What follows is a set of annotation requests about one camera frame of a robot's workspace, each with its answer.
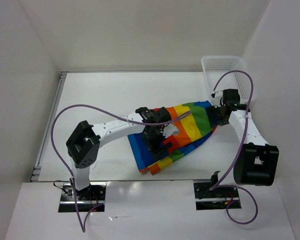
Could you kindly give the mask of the rainbow striped shorts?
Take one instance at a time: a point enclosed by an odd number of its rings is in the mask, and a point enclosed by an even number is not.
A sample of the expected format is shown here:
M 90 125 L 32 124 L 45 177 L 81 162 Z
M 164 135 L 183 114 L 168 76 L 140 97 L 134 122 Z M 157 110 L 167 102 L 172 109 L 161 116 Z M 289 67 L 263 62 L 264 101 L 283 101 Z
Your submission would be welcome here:
M 211 127 L 206 113 L 206 108 L 211 105 L 206 100 L 184 103 L 167 108 L 173 120 L 187 111 L 191 111 L 191 115 L 174 123 L 179 133 L 178 135 L 169 136 L 160 144 L 162 147 L 168 143 L 172 143 L 172 146 L 163 152 L 159 160 L 155 160 L 151 152 L 147 149 L 142 140 L 141 133 L 129 135 L 129 144 L 139 172 L 150 172 L 152 175 L 155 175 L 205 143 L 216 130 Z

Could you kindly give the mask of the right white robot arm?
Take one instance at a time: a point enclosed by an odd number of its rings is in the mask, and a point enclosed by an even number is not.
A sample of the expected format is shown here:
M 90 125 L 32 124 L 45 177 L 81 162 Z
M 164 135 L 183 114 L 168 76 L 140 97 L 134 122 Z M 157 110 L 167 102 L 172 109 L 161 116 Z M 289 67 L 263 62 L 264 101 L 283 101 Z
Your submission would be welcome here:
M 248 106 L 240 100 L 237 89 L 223 90 L 220 105 L 206 109 L 210 126 L 231 125 L 240 140 L 232 168 L 236 184 L 271 186 L 275 179 L 279 149 L 261 136 Z

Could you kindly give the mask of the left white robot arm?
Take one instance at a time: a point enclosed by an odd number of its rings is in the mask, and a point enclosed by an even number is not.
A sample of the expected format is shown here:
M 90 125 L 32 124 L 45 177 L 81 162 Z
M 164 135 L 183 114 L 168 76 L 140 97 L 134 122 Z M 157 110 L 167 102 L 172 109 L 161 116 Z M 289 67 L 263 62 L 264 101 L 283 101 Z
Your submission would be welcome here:
M 140 134 L 141 142 L 158 160 L 173 144 L 163 141 L 177 135 L 178 128 L 170 123 L 172 117 L 165 107 L 155 111 L 140 107 L 135 112 L 119 119 L 100 124 L 89 124 L 84 120 L 74 129 L 66 142 L 68 155 L 72 159 L 74 176 L 72 194 L 79 200 L 86 199 L 91 192 L 90 166 L 97 160 L 99 149 L 104 145 L 132 134 Z

